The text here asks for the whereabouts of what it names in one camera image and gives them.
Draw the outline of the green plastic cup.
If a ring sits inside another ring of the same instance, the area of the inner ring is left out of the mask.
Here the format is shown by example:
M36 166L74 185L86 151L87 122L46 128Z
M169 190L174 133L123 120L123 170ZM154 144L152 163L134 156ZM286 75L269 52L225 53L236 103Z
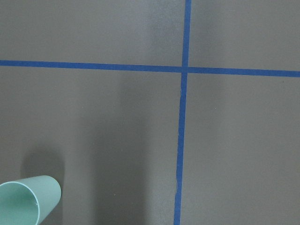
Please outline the green plastic cup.
M61 187L47 175L9 181L0 185L0 223L39 225L58 205Z

